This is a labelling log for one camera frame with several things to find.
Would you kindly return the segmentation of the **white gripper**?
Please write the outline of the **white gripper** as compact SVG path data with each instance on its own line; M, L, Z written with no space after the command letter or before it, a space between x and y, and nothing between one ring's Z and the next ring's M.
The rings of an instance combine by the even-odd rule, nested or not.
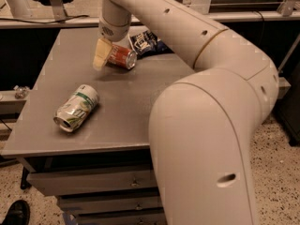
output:
M113 49L112 42L122 40L131 24L131 13L111 0L102 0L99 16L99 32L103 36L97 40L93 68L102 70Z

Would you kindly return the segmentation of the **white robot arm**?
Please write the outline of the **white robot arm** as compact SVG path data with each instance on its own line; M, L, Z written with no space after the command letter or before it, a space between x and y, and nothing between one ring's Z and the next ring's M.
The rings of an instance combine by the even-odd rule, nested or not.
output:
M149 117L149 143L168 225L259 225L249 157L274 108L278 72L259 48L174 0L103 0L110 41L135 16L192 70L166 88Z

